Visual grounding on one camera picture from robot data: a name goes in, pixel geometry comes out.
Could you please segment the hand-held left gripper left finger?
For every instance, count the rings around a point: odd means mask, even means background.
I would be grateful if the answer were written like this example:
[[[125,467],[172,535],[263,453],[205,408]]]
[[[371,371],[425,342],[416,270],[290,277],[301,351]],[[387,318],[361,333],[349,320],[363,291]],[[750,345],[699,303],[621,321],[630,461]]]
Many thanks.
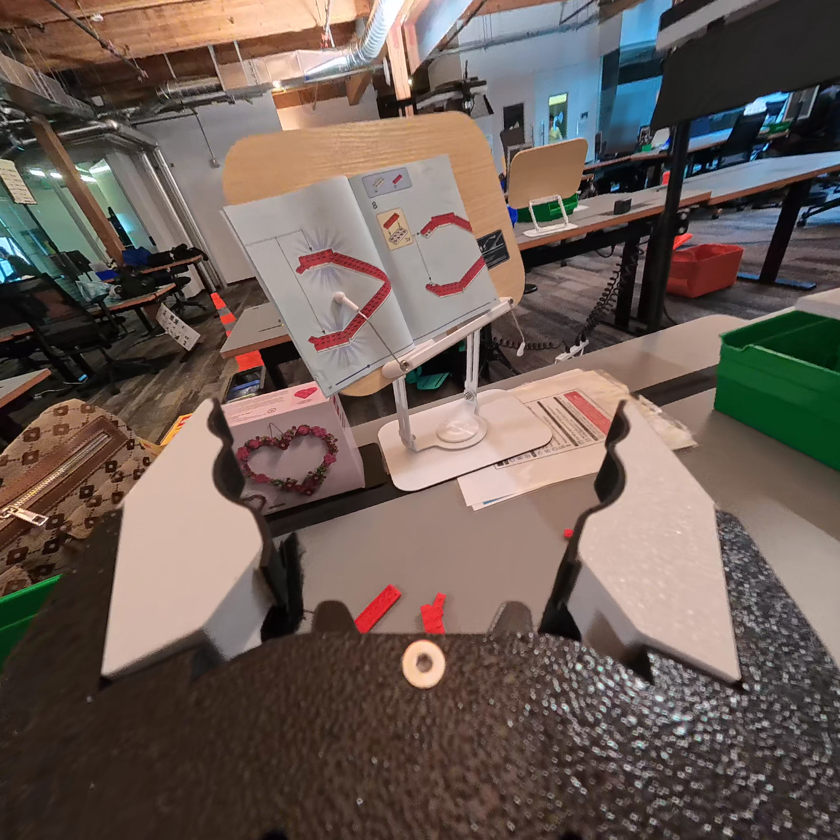
[[[215,666],[299,629],[297,547],[285,559],[240,500],[232,443],[218,400],[205,400],[122,504],[103,678],[184,652]]]

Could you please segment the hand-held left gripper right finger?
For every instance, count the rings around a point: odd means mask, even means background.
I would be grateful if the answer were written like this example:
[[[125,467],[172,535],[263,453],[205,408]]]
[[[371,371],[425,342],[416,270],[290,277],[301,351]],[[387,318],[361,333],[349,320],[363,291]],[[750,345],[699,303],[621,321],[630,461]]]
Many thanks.
[[[645,675],[647,655],[736,685],[736,636],[713,500],[635,400],[622,401],[539,631]]]

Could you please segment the long red lego plate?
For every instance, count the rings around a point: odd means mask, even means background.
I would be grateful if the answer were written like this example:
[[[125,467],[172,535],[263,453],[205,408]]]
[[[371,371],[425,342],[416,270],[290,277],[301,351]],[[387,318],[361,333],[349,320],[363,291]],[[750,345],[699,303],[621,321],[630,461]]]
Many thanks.
[[[369,633],[401,597],[402,593],[393,584],[388,584],[355,618],[354,624],[359,633]]]

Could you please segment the lego box with heart wreath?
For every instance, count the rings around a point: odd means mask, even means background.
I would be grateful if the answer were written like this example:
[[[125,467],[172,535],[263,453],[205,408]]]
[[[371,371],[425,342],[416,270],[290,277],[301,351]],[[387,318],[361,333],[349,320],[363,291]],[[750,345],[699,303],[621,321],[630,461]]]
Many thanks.
[[[340,399],[316,383],[224,405],[245,484],[265,515],[364,487],[364,465]]]

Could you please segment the open lego instruction booklet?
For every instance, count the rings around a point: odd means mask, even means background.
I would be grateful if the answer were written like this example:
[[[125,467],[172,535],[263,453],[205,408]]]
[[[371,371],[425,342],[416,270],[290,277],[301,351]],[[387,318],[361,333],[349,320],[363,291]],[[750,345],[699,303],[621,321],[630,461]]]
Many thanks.
[[[499,303],[446,155],[224,214],[326,395]]]

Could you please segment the clear plastic bag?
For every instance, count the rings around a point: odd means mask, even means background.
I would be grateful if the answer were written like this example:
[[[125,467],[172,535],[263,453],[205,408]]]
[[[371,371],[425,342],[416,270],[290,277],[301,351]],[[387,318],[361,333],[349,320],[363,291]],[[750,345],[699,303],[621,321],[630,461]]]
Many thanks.
[[[629,388],[605,371],[575,369],[539,381],[520,385],[511,390],[519,399],[549,396],[565,390],[581,389],[589,394],[607,412],[616,409],[625,400],[635,402],[645,419],[672,449],[692,447],[695,444],[688,428],[667,415],[662,408],[642,396],[633,396]]]

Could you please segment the printed sheet with red label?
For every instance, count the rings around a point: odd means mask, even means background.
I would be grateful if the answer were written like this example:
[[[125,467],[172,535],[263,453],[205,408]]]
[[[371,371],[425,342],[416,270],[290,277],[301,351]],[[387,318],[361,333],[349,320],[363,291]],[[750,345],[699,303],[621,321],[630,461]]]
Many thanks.
[[[495,464],[496,469],[510,468],[552,455],[575,452],[604,443],[614,413],[607,412],[585,391],[575,388],[521,402],[552,431],[544,446]]]

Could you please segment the green plastic bin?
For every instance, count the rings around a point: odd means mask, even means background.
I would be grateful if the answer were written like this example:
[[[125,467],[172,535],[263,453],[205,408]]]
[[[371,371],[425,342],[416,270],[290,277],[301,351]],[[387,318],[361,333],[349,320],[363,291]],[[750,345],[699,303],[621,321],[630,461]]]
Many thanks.
[[[27,633],[60,577],[60,574],[54,575],[1,598],[1,669],[4,669],[7,658]]]
[[[839,469],[839,322],[788,311],[721,335],[715,409]]]

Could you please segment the brown patterned bag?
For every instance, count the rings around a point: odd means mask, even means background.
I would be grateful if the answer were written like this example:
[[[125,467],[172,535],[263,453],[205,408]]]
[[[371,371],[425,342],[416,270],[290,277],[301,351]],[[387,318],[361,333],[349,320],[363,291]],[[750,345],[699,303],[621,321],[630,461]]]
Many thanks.
[[[161,450],[78,399],[42,412],[1,456],[1,595],[62,572]]]

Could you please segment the white paper sheet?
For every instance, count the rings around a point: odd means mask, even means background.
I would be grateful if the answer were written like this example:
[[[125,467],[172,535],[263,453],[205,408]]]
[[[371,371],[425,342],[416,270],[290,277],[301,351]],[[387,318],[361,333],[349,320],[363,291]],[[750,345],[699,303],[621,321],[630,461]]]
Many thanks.
[[[475,510],[554,484],[589,476],[600,468],[602,444],[546,455],[508,466],[492,465],[458,478],[465,504]]]

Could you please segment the white printed floor sign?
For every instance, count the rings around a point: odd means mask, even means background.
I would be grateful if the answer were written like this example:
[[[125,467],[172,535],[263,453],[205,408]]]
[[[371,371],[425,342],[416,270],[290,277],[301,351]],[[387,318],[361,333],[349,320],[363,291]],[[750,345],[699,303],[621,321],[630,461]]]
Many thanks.
[[[156,321],[164,333],[187,353],[192,352],[201,341],[201,334],[163,303],[156,312]]]

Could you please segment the black office chair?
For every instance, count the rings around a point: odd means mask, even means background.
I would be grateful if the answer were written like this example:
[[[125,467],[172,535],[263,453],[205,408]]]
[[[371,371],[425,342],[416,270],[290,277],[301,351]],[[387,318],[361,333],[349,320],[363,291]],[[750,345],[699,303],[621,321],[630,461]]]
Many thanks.
[[[91,311],[53,279],[25,278],[13,284],[11,293],[38,339],[84,375],[81,387],[107,386],[117,395],[118,378],[154,372],[144,358],[113,358],[110,351],[121,339],[119,325],[109,315]]]

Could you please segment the orange storage bin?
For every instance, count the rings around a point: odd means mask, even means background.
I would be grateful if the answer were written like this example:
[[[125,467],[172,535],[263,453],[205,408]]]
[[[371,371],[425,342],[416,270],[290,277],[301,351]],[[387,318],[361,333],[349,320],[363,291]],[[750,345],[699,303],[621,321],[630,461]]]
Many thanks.
[[[666,291],[695,299],[733,287],[744,248],[732,244],[704,244],[680,248],[671,258]]]

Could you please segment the long wooden desk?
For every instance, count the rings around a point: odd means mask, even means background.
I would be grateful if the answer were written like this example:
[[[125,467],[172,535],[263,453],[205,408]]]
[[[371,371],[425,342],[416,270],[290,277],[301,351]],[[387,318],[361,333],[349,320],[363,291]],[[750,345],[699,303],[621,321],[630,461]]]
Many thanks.
[[[633,314],[637,267],[641,259],[639,249],[643,237],[655,231],[665,210],[666,193],[664,186],[657,186],[635,193],[587,198],[572,214],[572,223],[577,228],[543,238],[526,238],[523,231],[532,225],[517,224],[514,235],[525,270],[622,245],[613,320],[605,321],[605,324],[629,335],[642,334],[647,327],[644,316],[640,312]],[[614,201],[626,196],[633,199],[630,213],[613,215]]]

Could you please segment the small green bin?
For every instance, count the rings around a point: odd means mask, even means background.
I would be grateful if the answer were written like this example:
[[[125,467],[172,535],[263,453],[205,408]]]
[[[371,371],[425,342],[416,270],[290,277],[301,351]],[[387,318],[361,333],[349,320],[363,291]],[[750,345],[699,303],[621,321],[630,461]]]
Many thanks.
[[[563,213],[565,213],[568,217],[571,217],[579,205],[579,198],[579,194],[577,193],[565,197],[563,199],[563,211],[560,209],[560,204],[554,200],[546,203],[536,204],[534,207],[534,214],[537,219],[537,222],[540,225],[543,225],[553,223],[557,219],[563,221]],[[524,206],[517,209],[516,224],[532,224],[532,221],[533,219],[528,206]]]

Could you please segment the long grey desk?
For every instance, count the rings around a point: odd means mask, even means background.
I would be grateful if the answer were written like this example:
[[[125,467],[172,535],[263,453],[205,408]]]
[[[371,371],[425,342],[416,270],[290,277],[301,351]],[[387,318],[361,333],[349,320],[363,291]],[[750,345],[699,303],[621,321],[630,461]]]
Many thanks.
[[[833,174],[838,170],[839,152],[835,150],[736,164],[691,176],[685,180],[684,186],[693,190],[704,187],[710,193],[707,201],[710,207],[787,187],[761,272],[758,275],[740,272],[738,279],[767,287],[812,291],[816,288],[815,282],[781,279],[778,277],[779,270],[812,182],[819,175]]]

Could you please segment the small wooden book stand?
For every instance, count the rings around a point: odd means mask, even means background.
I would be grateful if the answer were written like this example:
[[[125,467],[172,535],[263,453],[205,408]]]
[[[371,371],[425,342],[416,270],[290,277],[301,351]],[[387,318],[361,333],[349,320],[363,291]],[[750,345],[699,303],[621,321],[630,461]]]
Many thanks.
[[[523,231],[526,238],[543,238],[577,228],[570,221],[563,200],[578,191],[588,147],[586,139],[576,138],[522,150],[511,159],[507,199],[514,209],[528,208],[532,226]],[[559,205],[563,222],[541,225],[534,208],[551,202]]]

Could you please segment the wooden book stand white base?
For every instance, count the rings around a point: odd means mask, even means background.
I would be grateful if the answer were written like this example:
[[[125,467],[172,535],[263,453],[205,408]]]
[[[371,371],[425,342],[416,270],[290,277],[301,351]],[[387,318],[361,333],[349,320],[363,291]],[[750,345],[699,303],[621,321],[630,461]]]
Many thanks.
[[[397,419],[378,439],[395,486],[407,491],[493,466],[552,437],[511,391],[478,387],[480,332],[513,312],[524,288],[522,258],[485,137],[457,113],[355,122],[250,136],[236,143],[224,166],[225,209],[439,155],[449,159],[499,303],[332,394],[393,387]]]

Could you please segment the black monitor on pole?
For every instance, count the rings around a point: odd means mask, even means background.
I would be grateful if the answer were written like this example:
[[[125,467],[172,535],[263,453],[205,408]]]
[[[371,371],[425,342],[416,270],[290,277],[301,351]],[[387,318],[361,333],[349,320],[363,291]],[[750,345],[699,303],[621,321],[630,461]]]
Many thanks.
[[[643,283],[647,332],[660,329],[694,119],[774,91],[834,81],[839,71],[839,3],[673,2],[658,22],[665,54],[651,122],[673,130],[665,209],[648,246]]]

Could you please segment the paper notice on glass wall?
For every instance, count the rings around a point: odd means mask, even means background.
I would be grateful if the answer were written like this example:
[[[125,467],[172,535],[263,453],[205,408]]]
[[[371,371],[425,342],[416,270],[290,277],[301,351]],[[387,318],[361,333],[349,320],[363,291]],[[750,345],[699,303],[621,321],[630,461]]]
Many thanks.
[[[38,203],[13,161],[7,159],[0,160],[0,176],[3,185],[15,204],[33,206]]]

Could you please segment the silver air duct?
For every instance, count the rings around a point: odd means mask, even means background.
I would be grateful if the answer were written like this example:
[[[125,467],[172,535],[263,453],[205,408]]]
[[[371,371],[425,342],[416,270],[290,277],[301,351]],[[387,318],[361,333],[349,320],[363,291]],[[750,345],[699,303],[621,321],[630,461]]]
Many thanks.
[[[376,1],[362,35],[340,48],[299,49],[280,56],[269,72],[272,87],[289,91],[369,70],[379,59],[403,1]]]

